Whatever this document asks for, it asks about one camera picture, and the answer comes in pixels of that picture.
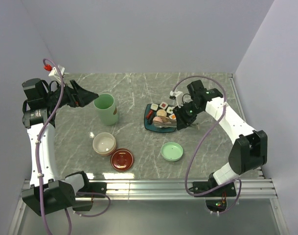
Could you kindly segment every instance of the beige bowl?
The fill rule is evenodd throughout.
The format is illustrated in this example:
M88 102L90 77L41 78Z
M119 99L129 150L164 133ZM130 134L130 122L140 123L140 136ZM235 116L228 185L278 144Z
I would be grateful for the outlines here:
M116 139L107 132L98 134L92 143L93 149L101 156L109 156L116 150Z

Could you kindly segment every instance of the red connector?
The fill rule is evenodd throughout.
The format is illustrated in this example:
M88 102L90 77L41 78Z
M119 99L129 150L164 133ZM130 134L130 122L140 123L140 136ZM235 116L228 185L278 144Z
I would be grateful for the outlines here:
M51 65L44 65L43 68L45 68L46 71L51 72L52 66Z

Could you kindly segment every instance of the red plate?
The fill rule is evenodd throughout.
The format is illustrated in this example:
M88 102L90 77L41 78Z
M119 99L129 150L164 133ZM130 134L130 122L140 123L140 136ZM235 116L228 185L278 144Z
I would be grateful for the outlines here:
M116 150L111 156L111 164L115 170L126 171L131 168L134 163L133 154L125 148Z

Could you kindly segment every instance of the wall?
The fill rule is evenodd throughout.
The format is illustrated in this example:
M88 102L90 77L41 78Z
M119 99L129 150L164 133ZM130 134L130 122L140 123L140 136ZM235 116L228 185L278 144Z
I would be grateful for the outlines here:
M250 124L268 134L263 169L298 235L298 0L274 1L235 77Z
M22 3L0 0L0 235L7 234L23 180L31 174L22 83L47 77L42 58L48 56Z
M235 72L273 0L22 0L69 72Z

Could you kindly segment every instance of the tabletop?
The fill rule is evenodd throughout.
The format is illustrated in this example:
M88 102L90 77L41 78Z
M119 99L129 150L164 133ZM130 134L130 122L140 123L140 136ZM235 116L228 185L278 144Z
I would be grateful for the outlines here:
M143 125L144 111L149 103L175 104L169 92L182 78L205 75L214 78L227 92L228 103L240 115L239 104L227 73L91 73L66 74L65 82L74 79L81 87L102 94L110 93L117 101L119 121L105 126L97 116L93 102L84 108L64 106L56 115L55 158L61 178L85 171L89 179L172 179L184 178L192 154L205 132L215 120L203 112L196 122L200 129L186 128L169 134L154 133ZM198 78L188 79L177 88L187 93L187 84ZM218 88L215 83L202 79L208 89ZM115 136L117 148L127 148L134 156L133 166L126 172L117 172L110 157L99 156L92 148L93 138L102 132ZM165 160L160 149L167 142L183 147L183 156L177 162ZM217 126L201 145L189 177L207 178L228 162L232 148L224 130ZM258 177L257 170L248 171L245 178Z

